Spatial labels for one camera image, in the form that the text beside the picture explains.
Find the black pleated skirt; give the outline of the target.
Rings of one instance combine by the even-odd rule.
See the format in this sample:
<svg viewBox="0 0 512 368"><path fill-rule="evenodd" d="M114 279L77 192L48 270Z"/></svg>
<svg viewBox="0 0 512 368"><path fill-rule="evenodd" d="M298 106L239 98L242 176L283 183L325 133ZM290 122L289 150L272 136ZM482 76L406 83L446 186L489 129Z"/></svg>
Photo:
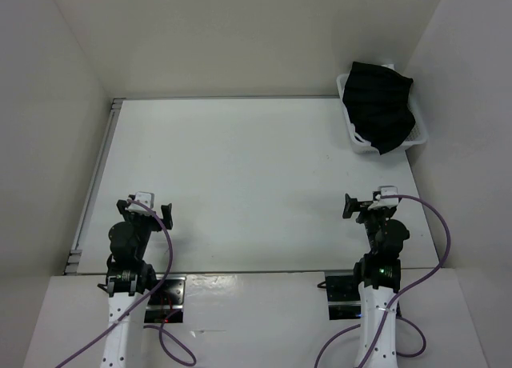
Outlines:
<svg viewBox="0 0 512 368"><path fill-rule="evenodd" d="M342 101L355 132L380 154L400 147L415 126L409 108L414 80L384 66L353 62Z"/></svg>

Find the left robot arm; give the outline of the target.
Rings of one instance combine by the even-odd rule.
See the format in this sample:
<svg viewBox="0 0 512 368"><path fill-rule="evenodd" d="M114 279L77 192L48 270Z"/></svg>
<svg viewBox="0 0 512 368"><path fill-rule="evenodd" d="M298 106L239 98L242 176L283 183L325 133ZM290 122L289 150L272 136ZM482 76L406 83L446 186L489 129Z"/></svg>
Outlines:
<svg viewBox="0 0 512 368"><path fill-rule="evenodd" d="M172 228L172 205L162 205L162 217L156 219L154 194L137 192L127 200L119 200L117 208L123 220L113 225L108 233L109 332L101 366L140 367L146 305L159 293L154 268L143 258L151 234Z"/></svg>

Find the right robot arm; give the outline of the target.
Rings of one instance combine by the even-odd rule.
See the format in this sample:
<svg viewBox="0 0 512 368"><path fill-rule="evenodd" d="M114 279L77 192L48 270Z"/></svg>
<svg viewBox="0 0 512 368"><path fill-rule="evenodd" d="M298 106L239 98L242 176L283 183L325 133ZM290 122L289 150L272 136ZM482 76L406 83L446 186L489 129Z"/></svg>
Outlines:
<svg viewBox="0 0 512 368"><path fill-rule="evenodd" d="M342 217L357 214L356 223L365 227L370 245L368 253L354 266L350 288L361 301L361 335L356 367L396 367L395 348L397 301L400 291L399 255L410 232L392 219L399 204L398 189L381 186L369 201L345 196Z"/></svg>

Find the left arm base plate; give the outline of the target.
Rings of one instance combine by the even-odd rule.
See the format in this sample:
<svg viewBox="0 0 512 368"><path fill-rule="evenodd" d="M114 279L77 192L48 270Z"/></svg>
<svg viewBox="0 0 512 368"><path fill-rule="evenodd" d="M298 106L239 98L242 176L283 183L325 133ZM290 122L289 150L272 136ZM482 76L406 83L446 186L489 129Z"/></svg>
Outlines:
<svg viewBox="0 0 512 368"><path fill-rule="evenodd" d="M186 292L186 276L171 274L150 296L146 305L144 323L182 323Z"/></svg>

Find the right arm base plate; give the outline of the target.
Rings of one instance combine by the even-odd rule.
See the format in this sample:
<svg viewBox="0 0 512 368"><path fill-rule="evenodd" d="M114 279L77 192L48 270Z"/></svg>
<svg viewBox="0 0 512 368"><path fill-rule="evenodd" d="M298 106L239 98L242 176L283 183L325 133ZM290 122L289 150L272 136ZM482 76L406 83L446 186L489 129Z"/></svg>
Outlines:
<svg viewBox="0 0 512 368"><path fill-rule="evenodd" d="M326 291L330 320L365 319L358 284L352 274L325 273L325 280L317 288Z"/></svg>

